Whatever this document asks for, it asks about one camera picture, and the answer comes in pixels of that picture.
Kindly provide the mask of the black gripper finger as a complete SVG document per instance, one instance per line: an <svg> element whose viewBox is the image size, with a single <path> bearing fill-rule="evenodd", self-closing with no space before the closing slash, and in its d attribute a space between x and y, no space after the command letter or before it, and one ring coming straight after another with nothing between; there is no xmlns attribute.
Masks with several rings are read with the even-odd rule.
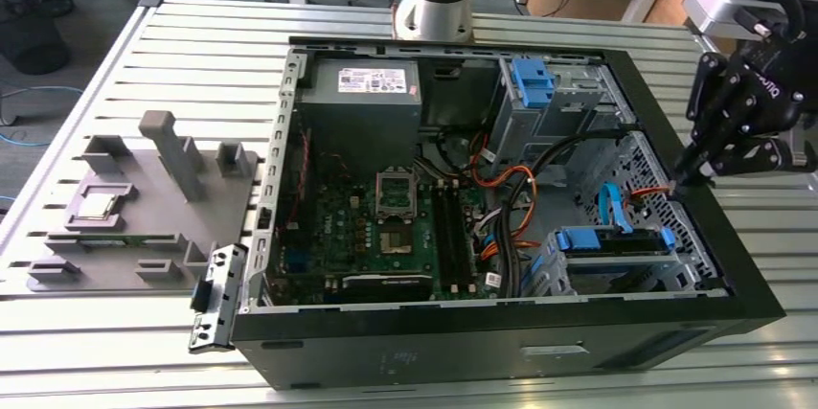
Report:
<svg viewBox="0 0 818 409"><path fill-rule="evenodd" d="M703 54L685 110L693 122L691 142L675 166L679 186L707 181L701 173L707 164L721 170L717 163L755 108L755 96L748 94L751 83L752 72L737 59L715 52Z"/></svg>
<svg viewBox="0 0 818 409"><path fill-rule="evenodd" d="M793 146L777 137L743 138L712 160L717 176L767 177L817 171L817 153L808 141Z"/></svg>

